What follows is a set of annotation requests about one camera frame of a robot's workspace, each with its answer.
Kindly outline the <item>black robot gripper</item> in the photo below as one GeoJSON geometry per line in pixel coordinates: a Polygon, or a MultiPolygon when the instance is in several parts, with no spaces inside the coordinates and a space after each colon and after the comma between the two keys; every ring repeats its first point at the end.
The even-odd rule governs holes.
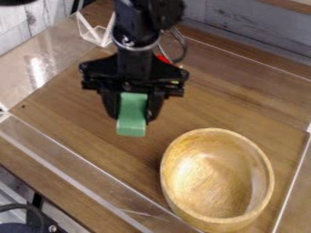
{"type": "Polygon", "coordinates": [[[118,119],[120,94],[149,95],[146,122],[153,122],[161,113],[166,97],[183,96],[190,73],[177,67],[154,52],[147,55],[115,53],[79,65],[82,87],[102,95],[108,116],[118,119]]]}

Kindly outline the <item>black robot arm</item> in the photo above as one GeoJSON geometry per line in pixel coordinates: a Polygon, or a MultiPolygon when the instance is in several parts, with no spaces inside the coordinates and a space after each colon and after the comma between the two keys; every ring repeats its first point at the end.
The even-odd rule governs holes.
{"type": "Polygon", "coordinates": [[[161,60],[154,52],[161,32],[183,17],[183,0],[114,0],[112,38],[116,53],[79,65],[82,87],[98,91],[111,118],[120,115],[123,93],[147,95],[145,120],[157,120],[165,100],[185,93],[187,70],[161,60]]]}

